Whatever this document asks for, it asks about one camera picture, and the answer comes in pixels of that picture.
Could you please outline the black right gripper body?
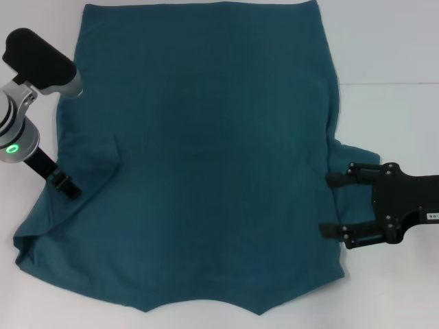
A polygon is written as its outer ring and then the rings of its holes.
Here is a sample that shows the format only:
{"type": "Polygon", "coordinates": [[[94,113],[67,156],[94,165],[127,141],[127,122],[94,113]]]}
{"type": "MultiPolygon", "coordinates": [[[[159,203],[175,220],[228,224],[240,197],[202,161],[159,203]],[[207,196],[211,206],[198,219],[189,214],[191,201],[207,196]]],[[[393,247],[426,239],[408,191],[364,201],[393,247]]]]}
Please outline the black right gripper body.
{"type": "Polygon", "coordinates": [[[372,189],[383,240],[397,244],[414,226],[439,224],[439,175],[412,176],[397,163],[380,166],[372,189]]]}

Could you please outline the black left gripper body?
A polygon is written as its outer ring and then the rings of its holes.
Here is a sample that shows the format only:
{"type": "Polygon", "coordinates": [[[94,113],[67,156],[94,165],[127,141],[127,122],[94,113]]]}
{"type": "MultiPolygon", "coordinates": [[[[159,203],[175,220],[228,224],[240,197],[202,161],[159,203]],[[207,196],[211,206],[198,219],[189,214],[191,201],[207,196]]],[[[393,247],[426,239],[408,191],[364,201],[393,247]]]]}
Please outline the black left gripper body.
{"type": "Polygon", "coordinates": [[[45,180],[61,182],[62,174],[58,165],[39,147],[24,160],[24,163],[45,180]]]}

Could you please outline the teal blue t-shirt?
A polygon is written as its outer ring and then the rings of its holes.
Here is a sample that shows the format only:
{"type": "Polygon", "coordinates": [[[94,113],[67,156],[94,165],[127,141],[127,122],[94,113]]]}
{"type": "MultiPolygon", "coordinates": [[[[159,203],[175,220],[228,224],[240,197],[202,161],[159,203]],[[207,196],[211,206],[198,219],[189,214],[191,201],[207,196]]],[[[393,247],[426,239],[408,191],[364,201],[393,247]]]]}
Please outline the teal blue t-shirt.
{"type": "Polygon", "coordinates": [[[320,223],[373,216],[328,172],[380,157],[335,138],[337,75],[316,0],[88,4],[84,91],[57,109],[58,164],[13,237],[18,267],[149,311],[217,300],[262,314],[344,277],[320,223]]]}

